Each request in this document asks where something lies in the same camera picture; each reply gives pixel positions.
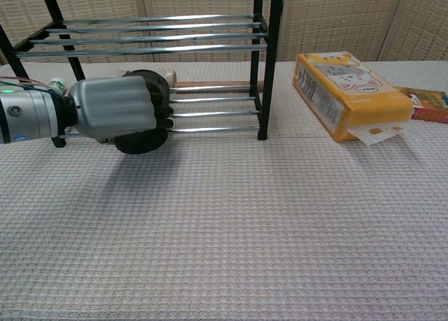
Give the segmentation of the white woven tablecloth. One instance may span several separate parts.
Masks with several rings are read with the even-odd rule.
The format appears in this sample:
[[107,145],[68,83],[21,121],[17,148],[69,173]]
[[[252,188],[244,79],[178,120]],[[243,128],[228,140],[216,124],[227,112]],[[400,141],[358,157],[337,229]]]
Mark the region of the white woven tablecloth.
[[448,321],[448,125],[336,143],[293,71],[266,141],[0,146],[0,321]]

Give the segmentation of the wooden rod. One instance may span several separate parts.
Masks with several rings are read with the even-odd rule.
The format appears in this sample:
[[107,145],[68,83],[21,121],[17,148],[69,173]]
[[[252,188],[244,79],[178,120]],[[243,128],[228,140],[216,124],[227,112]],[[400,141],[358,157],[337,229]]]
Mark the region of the wooden rod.
[[249,91],[249,81],[181,81],[174,83],[175,88],[206,87],[206,86],[240,86],[238,91]]

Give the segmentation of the beige woven folding screen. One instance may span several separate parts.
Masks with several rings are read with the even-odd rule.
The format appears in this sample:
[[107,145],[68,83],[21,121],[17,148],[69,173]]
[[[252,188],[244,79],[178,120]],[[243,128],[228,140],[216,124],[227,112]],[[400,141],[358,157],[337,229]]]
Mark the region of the beige woven folding screen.
[[[68,20],[251,13],[253,0],[57,0]],[[363,61],[448,61],[448,0],[284,0],[278,56],[345,50]]]

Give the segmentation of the black rubber slipper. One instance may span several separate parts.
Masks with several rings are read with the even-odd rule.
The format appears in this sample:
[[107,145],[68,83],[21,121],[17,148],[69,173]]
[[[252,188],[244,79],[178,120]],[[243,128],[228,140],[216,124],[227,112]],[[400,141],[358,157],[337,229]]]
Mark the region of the black rubber slipper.
[[174,126],[174,111],[169,105],[169,83],[159,73],[146,69],[129,71],[124,76],[144,78],[155,108],[156,128],[115,137],[114,145],[125,154],[139,155],[157,150],[165,143],[169,130]]

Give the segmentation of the black metal shoe rack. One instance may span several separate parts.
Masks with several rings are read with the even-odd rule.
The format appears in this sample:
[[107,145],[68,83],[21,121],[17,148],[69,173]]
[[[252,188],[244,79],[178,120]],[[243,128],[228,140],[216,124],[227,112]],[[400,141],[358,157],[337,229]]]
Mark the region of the black metal shoe rack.
[[[250,114],[258,119],[255,131],[260,140],[266,139],[283,0],[271,0],[269,17],[263,16],[263,0],[253,0],[250,14],[94,20],[65,20],[57,0],[44,1],[51,17],[50,23],[19,43],[12,44],[0,25],[0,52],[13,70],[11,77],[31,79],[22,60],[39,57],[39,52],[35,51],[37,45],[59,46],[57,52],[44,52],[42,55],[68,59],[76,79],[74,84],[93,79],[85,76],[81,66],[83,57],[248,51],[251,54],[249,91],[238,91],[240,86],[173,87],[169,88],[169,105],[172,107],[170,96],[173,93],[184,93],[185,101],[190,103],[193,93],[198,93],[200,102],[217,102],[219,92],[223,93],[224,101],[230,101],[231,93],[235,92],[237,100],[254,103]],[[74,126],[66,128],[65,132],[65,140],[84,136]]]

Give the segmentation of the yellow cat tissue pack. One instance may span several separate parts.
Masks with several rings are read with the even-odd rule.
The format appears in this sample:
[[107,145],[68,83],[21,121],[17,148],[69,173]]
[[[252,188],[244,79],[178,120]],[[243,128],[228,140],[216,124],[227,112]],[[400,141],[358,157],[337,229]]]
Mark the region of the yellow cat tissue pack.
[[411,99],[349,52],[300,53],[293,86],[336,142],[372,145],[409,131]]

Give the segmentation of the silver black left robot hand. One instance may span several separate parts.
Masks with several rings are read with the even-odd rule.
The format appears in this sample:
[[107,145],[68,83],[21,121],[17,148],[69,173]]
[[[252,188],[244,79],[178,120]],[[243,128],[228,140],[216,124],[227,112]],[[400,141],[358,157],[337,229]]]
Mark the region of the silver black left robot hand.
[[174,126],[172,109],[156,106],[142,76],[85,79],[68,97],[76,110],[74,128],[93,139],[115,138]]

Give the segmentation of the small white green bottle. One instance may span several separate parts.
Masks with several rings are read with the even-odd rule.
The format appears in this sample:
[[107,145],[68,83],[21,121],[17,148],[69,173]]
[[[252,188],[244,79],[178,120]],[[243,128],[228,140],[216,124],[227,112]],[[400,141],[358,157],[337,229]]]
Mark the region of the small white green bottle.
[[50,81],[48,82],[48,87],[62,95],[64,95],[67,91],[67,87],[64,83],[64,80],[59,77],[51,78]]

